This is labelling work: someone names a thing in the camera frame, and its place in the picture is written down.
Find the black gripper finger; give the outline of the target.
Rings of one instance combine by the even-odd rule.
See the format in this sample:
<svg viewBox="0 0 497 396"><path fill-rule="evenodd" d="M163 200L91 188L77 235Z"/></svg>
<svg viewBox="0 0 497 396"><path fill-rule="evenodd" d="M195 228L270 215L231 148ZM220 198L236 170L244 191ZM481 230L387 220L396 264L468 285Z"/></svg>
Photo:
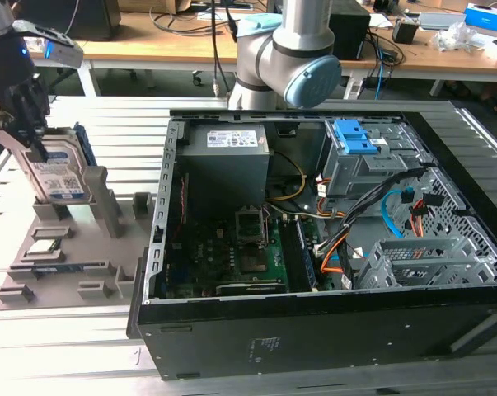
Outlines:
<svg viewBox="0 0 497 396"><path fill-rule="evenodd" d="M42 143L47 127L49 98L44 79L35 73L23 83L9 89L12 104L12 136L29 149L31 163L45 163L48 153Z"/></svg>

